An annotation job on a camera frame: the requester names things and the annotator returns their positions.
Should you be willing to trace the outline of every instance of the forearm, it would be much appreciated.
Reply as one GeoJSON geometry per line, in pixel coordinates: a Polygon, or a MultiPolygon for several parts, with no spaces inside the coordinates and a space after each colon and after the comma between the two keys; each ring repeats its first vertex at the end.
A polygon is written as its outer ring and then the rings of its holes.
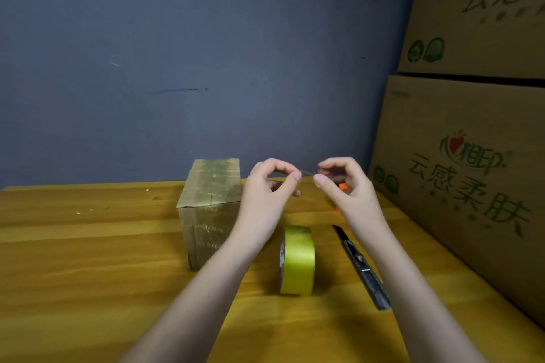
{"type": "Polygon", "coordinates": [[[120,363],[206,362],[258,251],[231,235],[120,363]]]}
{"type": "MultiPolygon", "coordinates": [[[[354,233],[361,242],[357,227],[354,233]]],[[[486,361],[389,229],[380,241],[363,245],[383,278],[412,361],[486,361]]]]}

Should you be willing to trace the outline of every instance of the left hand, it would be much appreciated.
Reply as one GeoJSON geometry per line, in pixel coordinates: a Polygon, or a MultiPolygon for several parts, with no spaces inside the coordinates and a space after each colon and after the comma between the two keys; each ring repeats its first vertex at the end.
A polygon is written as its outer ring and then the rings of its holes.
{"type": "Polygon", "coordinates": [[[244,185],[239,215],[231,235],[244,238],[261,249],[273,234],[290,196],[301,195],[297,186],[302,176],[292,164],[279,159],[258,162],[244,185]],[[288,176],[285,181],[267,180],[273,172],[288,176]]]}

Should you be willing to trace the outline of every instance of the tape roll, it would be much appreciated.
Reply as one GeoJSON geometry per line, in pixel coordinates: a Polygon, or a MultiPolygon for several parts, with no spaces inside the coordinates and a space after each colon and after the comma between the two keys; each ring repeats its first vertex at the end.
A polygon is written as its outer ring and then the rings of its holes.
{"type": "Polygon", "coordinates": [[[310,294],[314,284],[314,260],[310,228],[285,227],[280,245],[280,293],[310,294]]]}

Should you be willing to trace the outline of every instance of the cardboard box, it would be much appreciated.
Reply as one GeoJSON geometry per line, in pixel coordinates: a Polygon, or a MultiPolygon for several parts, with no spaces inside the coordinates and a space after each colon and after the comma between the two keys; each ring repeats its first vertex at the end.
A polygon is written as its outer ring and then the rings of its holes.
{"type": "Polygon", "coordinates": [[[545,89],[390,77],[376,189],[545,326],[545,89]]]}
{"type": "Polygon", "coordinates": [[[399,72],[545,78],[545,0],[414,0],[399,72]]]}
{"type": "Polygon", "coordinates": [[[241,196],[238,159],[194,161],[176,206],[191,270],[200,269],[225,242],[241,196]]]}

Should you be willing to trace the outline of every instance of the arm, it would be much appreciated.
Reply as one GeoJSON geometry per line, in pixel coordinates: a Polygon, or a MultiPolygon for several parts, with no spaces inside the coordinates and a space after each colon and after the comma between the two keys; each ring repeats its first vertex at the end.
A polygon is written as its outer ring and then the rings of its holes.
{"type": "Polygon", "coordinates": [[[227,241],[120,363],[204,363],[244,274],[272,235],[301,172],[283,161],[258,163],[244,186],[240,211],[227,241]],[[284,182],[267,181],[272,172],[284,182]]]}
{"type": "Polygon", "coordinates": [[[392,234],[373,184],[358,163],[352,158],[330,158],[318,166],[316,185],[341,210],[377,264],[411,361],[486,362],[392,234]],[[339,170],[345,175],[330,179],[339,170]],[[347,182],[350,195],[337,188],[336,180],[347,182]]]}

